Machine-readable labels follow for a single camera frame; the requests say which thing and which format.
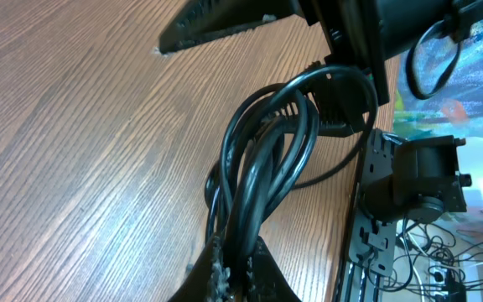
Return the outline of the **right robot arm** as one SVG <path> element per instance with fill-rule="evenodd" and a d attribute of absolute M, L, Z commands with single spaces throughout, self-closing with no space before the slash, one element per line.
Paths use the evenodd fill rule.
<path fill-rule="evenodd" d="M 319 23 L 331 53 L 323 65 L 290 82 L 255 92 L 235 113 L 219 161 L 218 187 L 226 207 L 234 201 L 242 145 L 265 116 L 288 101 L 299 104 L 297 116 L 280 122 L 283 131 L 293 132 L 294 143 L 270 189 L 267 212 L 272 212 L 299 187 L 317 137 L 358 133 L 354 151 L 366 146 L 377 109 L 389 100 L 385 61 L 401 51 L 413 58 L 426 39 L 448 37 L 461 44 L 483 19 L 483 1 L 191 1 L 161 33 L 159 50 L 178 52 L 292 15 Z M 457 172 L 459 146 L 460 140 L 450 136 L 402 143 L 392 173 L 363 193 L 365 215 L 382 222 L 401 217 L 426 222 L 446 211 L 464 211 L 462 190 L 471 180 Z"/>

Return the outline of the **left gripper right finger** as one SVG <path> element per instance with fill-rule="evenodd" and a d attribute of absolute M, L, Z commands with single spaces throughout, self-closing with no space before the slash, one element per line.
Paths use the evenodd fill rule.
<path fill-rule="evenodd" d="M 244 295 L 248 302 L 300 302 L 261 237 L 247 259 Z"/>

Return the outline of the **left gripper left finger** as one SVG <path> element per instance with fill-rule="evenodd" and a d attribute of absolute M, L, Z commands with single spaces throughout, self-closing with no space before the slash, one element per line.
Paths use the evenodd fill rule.
<path fill-rule="evenodd" d="M 169 302 L 223 302 L 228 299 L 229 268 L 224 265 L 222 240 L 213 236 Z"/>

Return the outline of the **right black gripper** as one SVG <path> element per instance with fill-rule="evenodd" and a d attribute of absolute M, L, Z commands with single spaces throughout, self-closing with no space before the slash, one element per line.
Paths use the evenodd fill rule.
<path fill-rule="evenodd" d="M 291 15 L 319 23 L 330 47 L 328 63 L 314 62 L 296 78 L 311 96 L 320 136 L 345 138 L 370 132 L 371 72 L 377 103 L 390 102 L 377 0 L 189 0 L 159 36 L 158 51 L 170 54 L 255 29 Z"/>

